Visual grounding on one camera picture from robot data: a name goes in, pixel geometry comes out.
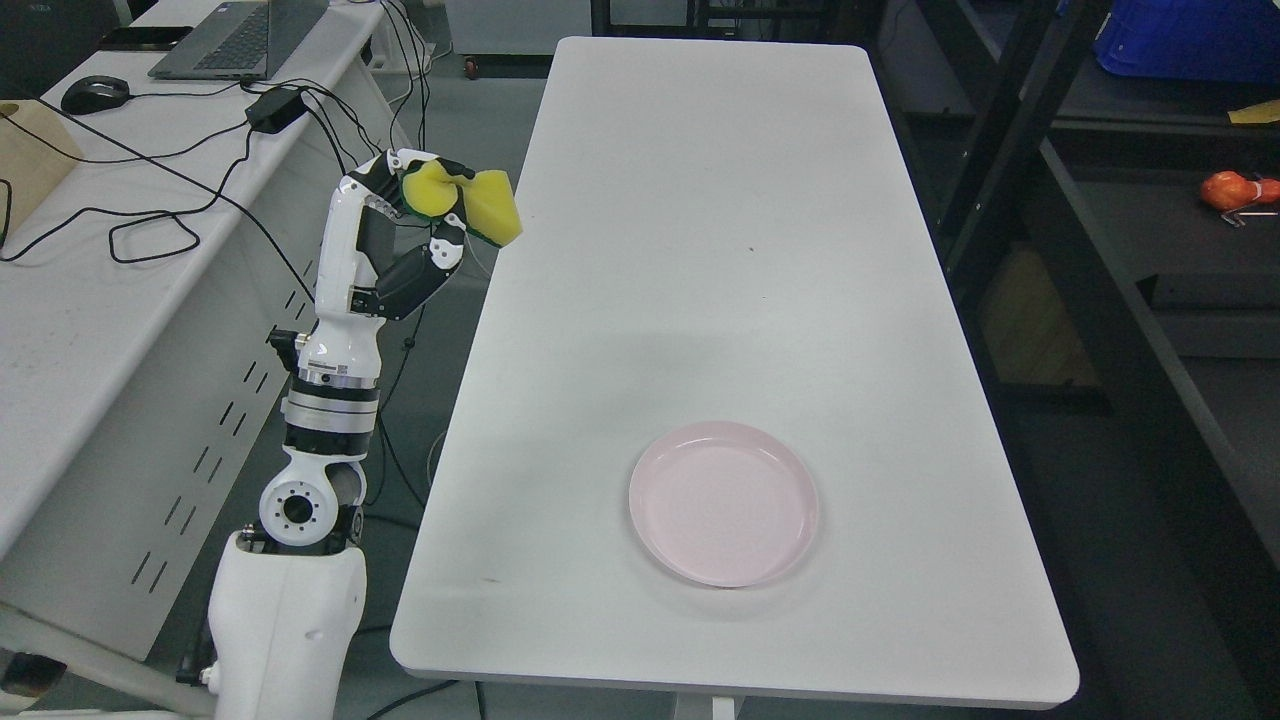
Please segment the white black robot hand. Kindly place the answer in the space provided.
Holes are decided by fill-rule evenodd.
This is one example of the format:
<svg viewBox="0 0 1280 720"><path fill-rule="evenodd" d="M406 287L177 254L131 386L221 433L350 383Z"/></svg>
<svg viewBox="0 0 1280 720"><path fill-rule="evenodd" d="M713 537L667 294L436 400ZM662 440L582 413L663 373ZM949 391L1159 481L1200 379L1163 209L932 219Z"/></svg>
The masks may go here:
<svg viewBox="0 0 1280 720"><path fill-rule="evenodd" d="M476 176L457 161L401 149L339 181L319 259L317 325L297 343L301 380L357 389L378 383L384 322L411 314L463 260L463 190Z"/></svg>

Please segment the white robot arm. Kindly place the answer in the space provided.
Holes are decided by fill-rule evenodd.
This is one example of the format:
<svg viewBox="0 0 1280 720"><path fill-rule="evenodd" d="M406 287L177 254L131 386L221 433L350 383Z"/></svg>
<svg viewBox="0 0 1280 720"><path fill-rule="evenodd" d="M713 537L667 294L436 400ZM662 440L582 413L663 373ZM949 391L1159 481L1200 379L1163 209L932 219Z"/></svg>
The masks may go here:
<svg viewBox="0 0 1280 720"><path fill-rule="evenodd" d="M283 401L288 462L256 523L232 534L212 583L218 719L329 719L367 589L362 469L378 416L374 379L307 373Z"/></svg>

